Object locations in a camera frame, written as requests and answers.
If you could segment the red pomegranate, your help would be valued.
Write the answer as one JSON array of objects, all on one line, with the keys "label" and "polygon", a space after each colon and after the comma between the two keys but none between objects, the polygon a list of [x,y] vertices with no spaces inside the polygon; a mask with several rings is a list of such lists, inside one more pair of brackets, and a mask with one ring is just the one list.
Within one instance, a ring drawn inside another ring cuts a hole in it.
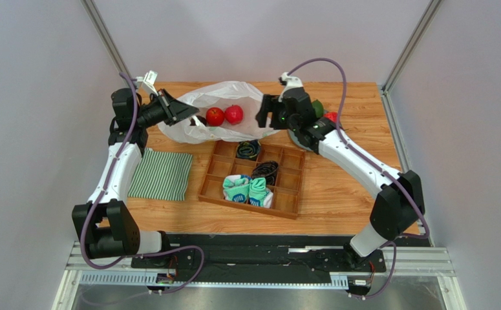
[{"label": "red pomegranate", "polygon": [[244,120],[244,111],[239,105],[232,105],[225,109],[224,117],[230,125],[238,125]]}]

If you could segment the red apple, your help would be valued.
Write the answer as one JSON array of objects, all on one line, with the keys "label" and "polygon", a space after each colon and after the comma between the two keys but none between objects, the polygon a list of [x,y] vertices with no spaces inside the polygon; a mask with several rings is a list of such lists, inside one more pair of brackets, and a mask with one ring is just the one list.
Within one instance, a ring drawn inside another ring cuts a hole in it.
[{"label": "red apple", "polygon": [[224,111],[218,107],[211,107],[206,112],[207,125],[210,127],[219,127],[225,120]]}]

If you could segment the white plastic bag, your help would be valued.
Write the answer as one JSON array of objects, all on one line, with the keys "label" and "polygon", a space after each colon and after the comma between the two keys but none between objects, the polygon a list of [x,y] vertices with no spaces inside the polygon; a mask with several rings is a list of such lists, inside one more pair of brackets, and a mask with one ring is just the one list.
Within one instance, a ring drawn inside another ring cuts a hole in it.
[{"label": "white plastic bag", "polygon": [[240,142],[259,140],[278,133],[270,127],[260,128],[255,119],[260,110],[263,93],[253,85],[243,81],[224,81],[198,88],[178,98],[179,101],[199,109],[199,116],[204,117],[208,109],[217,107],[221,110],[238,105],[243,110],[243,120],[237,125],[225,121],[219,127],[191,125],[193,118],[187,118],[175,125],[159,123],[158,128],[169,139],[179,143],[199,144],[206,141],[224,140]]}]

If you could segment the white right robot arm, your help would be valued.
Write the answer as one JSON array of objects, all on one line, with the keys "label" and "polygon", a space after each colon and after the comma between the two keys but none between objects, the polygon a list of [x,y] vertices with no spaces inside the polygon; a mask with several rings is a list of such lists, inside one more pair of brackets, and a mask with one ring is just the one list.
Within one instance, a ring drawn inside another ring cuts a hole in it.
[{"label": "white right robot arm", "polygon": [[375,199],[369,223],[346,246],[351,257],[368,257],[423,220],[421,178],[389,167],[354,143],[338,123],[318,117],[303,87],[264,95],[255,119],[260,127],[287,130],[302,148],[340,166]]}]

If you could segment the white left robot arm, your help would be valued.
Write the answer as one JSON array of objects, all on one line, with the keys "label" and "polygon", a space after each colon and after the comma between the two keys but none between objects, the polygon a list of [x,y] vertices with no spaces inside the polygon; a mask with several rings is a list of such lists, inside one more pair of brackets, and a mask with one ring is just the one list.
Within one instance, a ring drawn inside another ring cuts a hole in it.
[{"label": "white left robot arm", "polygon": [[140,230],[125,204],[145,152],[147,128],[159,123],[175,125],[199,110],[163,89],[150,99],[143,105],[141,95],[130,88],[111,95],[114,117],[109,127],[106,166],[88,201],[72,210],[76,233],[90,260],[159,253],[169,248],[166,234]]}]

